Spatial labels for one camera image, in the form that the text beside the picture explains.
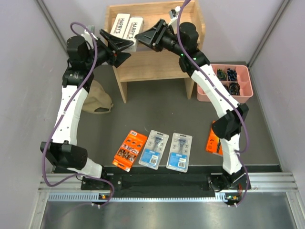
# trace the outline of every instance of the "gray wall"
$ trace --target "gray wall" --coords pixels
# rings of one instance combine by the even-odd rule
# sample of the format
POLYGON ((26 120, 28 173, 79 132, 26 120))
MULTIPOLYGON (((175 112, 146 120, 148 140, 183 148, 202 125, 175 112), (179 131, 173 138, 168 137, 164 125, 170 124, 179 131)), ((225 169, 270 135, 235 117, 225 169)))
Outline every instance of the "gray wall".
POLYGON ((0 228, 19 229, 30 222, 66 56, 33 0, 2 1, 0 23, 0 228))
POLYGON ((252 68, 281 164, 305 201, 305 1, 293 0, 252 68))
MULTIPOLYGON (((72 21, 93 24, 98 30, 103 28, 108 5, 151 1, 166 0, 44 0, 65 39, 72 36, 69 28, 72 21)), ((279 0, 199 2, 206 23, 203 51, 211 61, 249 61, 281 3, 279 0)))

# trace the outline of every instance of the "white box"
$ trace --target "white box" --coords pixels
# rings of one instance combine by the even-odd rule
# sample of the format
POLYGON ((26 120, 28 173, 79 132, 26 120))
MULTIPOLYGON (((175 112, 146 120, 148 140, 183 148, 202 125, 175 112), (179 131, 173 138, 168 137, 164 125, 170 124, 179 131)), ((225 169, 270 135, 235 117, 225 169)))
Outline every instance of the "white box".
POLYGON ((123 38, 128 25, 130 14, 118 13, 114 21, 110 34, 119 38, 123 38))
POLYGON ((135 35, 142 32, 144 25, 144 19, 141 17, 131 17, 127 29, 124 34, 124 39, 133 41, 134 44, 129 48, 125 49, 124 52, 135 52, 138 47, 138 40, 135 39, 135 35))

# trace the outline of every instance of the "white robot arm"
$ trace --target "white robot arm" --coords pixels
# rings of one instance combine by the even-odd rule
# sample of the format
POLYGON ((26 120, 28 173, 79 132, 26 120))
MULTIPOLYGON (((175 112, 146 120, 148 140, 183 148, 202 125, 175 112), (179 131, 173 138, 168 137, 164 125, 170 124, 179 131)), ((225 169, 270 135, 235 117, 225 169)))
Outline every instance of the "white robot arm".
POLYGON ((239 161, 238 153, 236 152, 239 150, 241 122, 232 106, 236 108, 243 119, 245 119, 247 115, 248 107, 246 104, 239 104, 231 97, 215 75, 209 60, 203 52, 197 48, 199 35, 196 31, 196 27, 190 22, 184 22, 179 25, 179 28, 184 49, 194 62, 200 66, 201 70, 208 75, 210 81, 195 68, 188 58, 186 58, 178 43, 177 34, 175 34, 172 26, 166 24, 165 20, 160 19, 159 22, 149 30, 137 34, 136 39, 156 52, 160 52, 165 48, 180 56, 179 65, 181 70, 187 73, 202 87, 219 117, 219 119, 212 124, 212 128, 215 134, 220 138, 223 148, 224 162, 222 179, 224 180, 223 183, 225 183, 225 185, 222 188, 235 187, 237 181, 244 176, 244 169, 239 161), (232 106, 218 94, 216 89, 224 95, 232 106))
MULTIPOLYGON (((201 69, 209 75, 215 87, 237 108, 239 103, 227 92, 223 84, 215 75, 211 65, 204 65, 201 69)), ((203 89, 204 93, 212 102, 219 118, 225 116, 227 111, 232 111, 233 108, 215 91, 212 85, 206 80, 205 76, 200 71, 194 71, 191 78, 203 89)), ((240 134, 235 134, 231 140, 221 138, 221 145, 223 148, 224 163, 223 168, 229 174, 238 172, 242 165, 236 155, 236 150, 239 150, 239 137, 240 134)))
MULTIPOLYGON (((100 39, 97 43, 97 67, 104 62, 119 67, 131 55, 122 52, 133 45, 132 41, 114 37, 104 30, 100 34, 108 42, 106 46, 100 39)), ((88 158, 87 150, 77 146, 77 127, 80 120, 81 108, 89 93, 94 75, 92 72, 95 51, 89 48, 91 36, 84 33, 83 36, 74 36, 67 40, 67 53, 69 56, 68 67, 62 77, 62 98, 57 121, 62 118, 56 128, 50 142, 41 143, 41 151, 46 152, 46 158, 52 165, 63 167, 83 175, 102 178, 105 174, 103 166, 88 158)))

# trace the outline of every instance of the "black cable bundle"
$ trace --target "black cable bundle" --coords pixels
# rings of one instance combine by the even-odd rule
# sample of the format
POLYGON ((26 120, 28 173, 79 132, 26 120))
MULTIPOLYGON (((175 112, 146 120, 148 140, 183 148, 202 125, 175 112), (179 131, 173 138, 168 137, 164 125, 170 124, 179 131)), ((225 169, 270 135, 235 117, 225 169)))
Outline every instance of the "black cable bundle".
POLYGON ((235 70, 228 68, 227 75, 229 81, 237 81, 237 72, 235 70))
POLYGON ((231 95, 240 95, 240 85, 238 83, 231 83, 229 85, 229 93, 231 95))
POLYGON ((226 74, 224 73, 223 70, 217 69, 217 78, 219 80, 226 80, 226 74))

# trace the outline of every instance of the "wooden shelf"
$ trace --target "wooden shelf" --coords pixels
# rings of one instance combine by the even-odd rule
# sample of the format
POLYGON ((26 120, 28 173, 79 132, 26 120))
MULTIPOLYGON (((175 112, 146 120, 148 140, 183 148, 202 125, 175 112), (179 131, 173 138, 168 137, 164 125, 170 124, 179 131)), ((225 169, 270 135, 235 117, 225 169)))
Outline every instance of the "wooden shelf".
MULTIPOLYGON (((111 5, 107 9, 105 18, 106 31, 110 31, 118 13, 128 13, 132 17, 144 18, 144 29, 148 30, 160 19, 167 23, 170 21, 169 11, 176 6, 182 6, 184 1, 151 2, 139 4, 111 5)), ((205 23, 198 0, 192 0, 183 10, 181 22, 189 21, 196 26, 199 33, 198 47, 201 49, 205 36, 205 23)), ((145 50, 144 45, 139 44, 138 50, 145 50)), ((127 82, 177 79, 184 78, 187 97, 191 98, 194 82, 181 71, 179 56, 167 50, 162 52, 137 51, 126 60, 118 69, 113 68, 123 101, 127 102, 127 82)))
POLYGON ((120 82, 189 78, 172 52, 135 52, 118 69, 120 82))

